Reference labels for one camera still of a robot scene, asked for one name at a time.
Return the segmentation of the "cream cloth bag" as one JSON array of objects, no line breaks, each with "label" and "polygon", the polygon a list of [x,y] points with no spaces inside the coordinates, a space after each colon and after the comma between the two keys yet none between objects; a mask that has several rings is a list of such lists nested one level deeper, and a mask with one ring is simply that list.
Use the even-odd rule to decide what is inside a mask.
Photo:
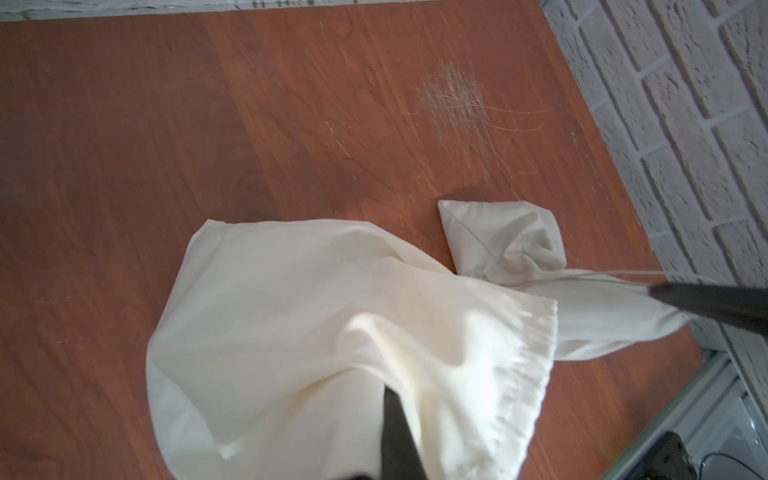
[{"label": "cream cloth bag", "polygon": [[148,344],[154,433],[177,479],[378,477],[393,391],[428,478],[514,479],[556,329],[367,222],[209,220]]}]

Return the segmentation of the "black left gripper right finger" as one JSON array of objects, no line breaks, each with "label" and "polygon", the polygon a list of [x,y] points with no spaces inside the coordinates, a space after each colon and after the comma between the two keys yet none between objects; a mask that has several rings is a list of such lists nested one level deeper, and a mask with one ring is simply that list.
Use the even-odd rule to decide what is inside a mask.
[{"label": "black left gripper right finger", "polygon": [[649,287],[649,296],[680,310],[767,335],[767,289],[691,283]]}]

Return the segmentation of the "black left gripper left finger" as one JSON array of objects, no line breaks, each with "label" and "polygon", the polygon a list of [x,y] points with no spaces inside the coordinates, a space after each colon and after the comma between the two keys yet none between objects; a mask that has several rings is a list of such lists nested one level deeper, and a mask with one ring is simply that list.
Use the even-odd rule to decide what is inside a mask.
[{"label": "black left gripper left finger", "polygon": [[389,387],[383,397],[381,468],[378,479],[426,480],[399,395]]}]

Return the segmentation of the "aluminium front rail frame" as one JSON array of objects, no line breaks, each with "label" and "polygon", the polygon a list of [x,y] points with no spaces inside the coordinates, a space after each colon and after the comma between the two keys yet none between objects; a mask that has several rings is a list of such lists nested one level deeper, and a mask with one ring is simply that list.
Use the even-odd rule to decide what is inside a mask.
[{"label": "aluminium front rail frame", "polygon": [[677,433],[698,479],[765,479],[767,414],[750,394],[730,357],[712,354],[675,397],[603,474],[625,479],[667,431]]}]

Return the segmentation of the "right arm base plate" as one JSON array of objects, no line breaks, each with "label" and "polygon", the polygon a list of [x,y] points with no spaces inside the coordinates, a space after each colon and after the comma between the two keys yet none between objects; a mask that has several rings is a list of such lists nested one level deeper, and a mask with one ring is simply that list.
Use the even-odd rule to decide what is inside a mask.
[{"label": "right arm base plate", "polygon": [[697,480],[692,457],[675,432],[667,431],[625,476],[627,480]]}]

